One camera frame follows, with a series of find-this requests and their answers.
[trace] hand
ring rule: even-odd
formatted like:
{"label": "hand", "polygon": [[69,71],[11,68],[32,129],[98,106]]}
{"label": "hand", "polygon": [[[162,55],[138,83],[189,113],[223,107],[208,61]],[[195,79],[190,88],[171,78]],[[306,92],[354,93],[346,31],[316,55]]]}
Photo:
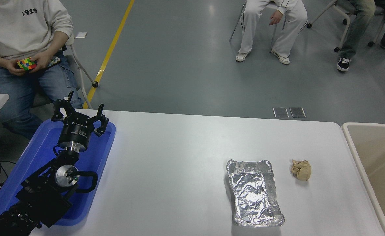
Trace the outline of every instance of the hand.
{"label": "hand", "polygon": [[282,18],[282,13],[279,10],[276,10],[270,17],[271,19],[270,25],[277,24],[279,21],[281,21],[281,18]]}
{"label": "hand", "polygon": [[18,66],[17,65],[18,61],[20,60],[19,59],[6,60],[5,64],[2,66],[8,69],[8,71],[13,75],[23,76],[26,73],[26,71],[23,69],[16,69],[16,67]]}
{"label": "hand", "polygon": [[36,67],[31,70],[29,73],[35,73],[37,71],[43,70],[47,68],[48,64],[50,64],[51,59],[54,55],[51,55],[47,51],[37,53],[35,56],[31,58],[32,61],[36,61]]}

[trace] yellow floor line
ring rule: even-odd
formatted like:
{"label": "yellow floor line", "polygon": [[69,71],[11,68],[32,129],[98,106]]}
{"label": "yellow floor line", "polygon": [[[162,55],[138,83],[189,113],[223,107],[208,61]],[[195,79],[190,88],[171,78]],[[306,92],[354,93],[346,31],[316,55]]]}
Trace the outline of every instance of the yellow floor line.
{"label": "yellow floor line", "polygon": [[[131,0],[130,4],[128,4],[127,10],[125,11],[124,17],[122,18],[121,23],[119,24],[118,30],[115,33],[114,39],[112,40],[112,43],[108,49],[108,52],[106,53],[104,61],[102,62],[101,68],[99,69],[98,74],[96,75],[95,81],[97,81],[98,83],[99,81],[101,81],[102,74],[105,71],[105,68],[115,48],[116,42],[118,41],[119,35],[121,34],[122,28],[124,28],[125,21],[128,18],[128,14],[130,13],[133,4],[134,4],[134,0]],[[94,87],[90,88],[90,91],[87,95],[87,100],[89,100],[89,102],[92,100],[93,95],[95,94],[95,91],[96,91],[96,88]],[[86,102],[83,104],[83,109],[88,109]]]}

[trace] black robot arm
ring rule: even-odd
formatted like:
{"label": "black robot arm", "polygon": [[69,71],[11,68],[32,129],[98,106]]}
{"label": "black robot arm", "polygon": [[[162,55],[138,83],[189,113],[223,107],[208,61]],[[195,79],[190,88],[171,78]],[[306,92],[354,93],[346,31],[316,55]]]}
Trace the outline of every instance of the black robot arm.
{"label": "black robot arm", "polygon": [[[40,228],[41,223],[51,227],[72,207],[68,199],[74,193],[89,193],[96,188],[97,173],[77,170],[75,163],[79,152],[87,150],[92,132],[97,136],[104,134],[109,119],[102,114],[103,104],[92,118],[76,112],[70,103],[72,96],[73,92],[68,99],[55,102],[51,118],[63,122],[57,142],[63,150],[21,183],[23,188],[16,194],[19,202],[0,214],[0,236],[28,236],[34,228]],[[101,125],[95,130],[96,121]],[[77,184],[80,177],[92,177],[91,186],[80,189]]]}

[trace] person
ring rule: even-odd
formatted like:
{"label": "person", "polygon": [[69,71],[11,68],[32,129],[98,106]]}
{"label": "person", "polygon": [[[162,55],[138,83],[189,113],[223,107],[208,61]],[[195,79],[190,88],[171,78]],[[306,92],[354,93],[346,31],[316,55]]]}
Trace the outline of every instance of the person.
{"label": "person", "polygon": [[[337,69],[342,72],[348,71],[351,58],[357,51],[358,43],[366,31],[370,20],[375,13],[375,5],[384,9],[385,16],[385,0],[348,0],[356,8],[356,18],[351,22],[348,29],[347,39],[342,45],[339,53],[339,61]],[[385,49],[385,33],[380,41],[381,47]]]}
{"label": "person", "polygon": [[[236,61],[242,62],[252,50],[255,30],[263,9],[271,0],[248,0],[244,11],[245,32],[243,33],[241,48],[236,55]],[[285,14],[287,22],[277,40],[272,46],[271,52],[283,64],[289,64],[291,47],[298,34],[307,23],[307,12],[301,0],[273,0],[279,6],[271,15],[270,25],[277,24]]]}
{"label": "person", "polygon": [[[29,111],[36,87],[53,103],[74,91],[71,104],[82,108],[74,74],[61,51],[72,31],[71,16],[59,0],[0,1],[0,93],[9,95],[0,121],[12,133],[31,139],[41,124]],[[61,62],[47,68],[54,56]],[[17,61],[29,57],[36,67],[18,69]]]}

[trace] beige bin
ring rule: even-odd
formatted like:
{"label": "beige bin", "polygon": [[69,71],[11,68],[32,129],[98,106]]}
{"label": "beige bin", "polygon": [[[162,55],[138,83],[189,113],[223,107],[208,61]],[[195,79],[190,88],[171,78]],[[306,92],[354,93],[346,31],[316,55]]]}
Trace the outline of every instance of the beige bin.
{"label": "beige bin", "polygon": [[342,130],[385,232],[385,124],[345,123]]}

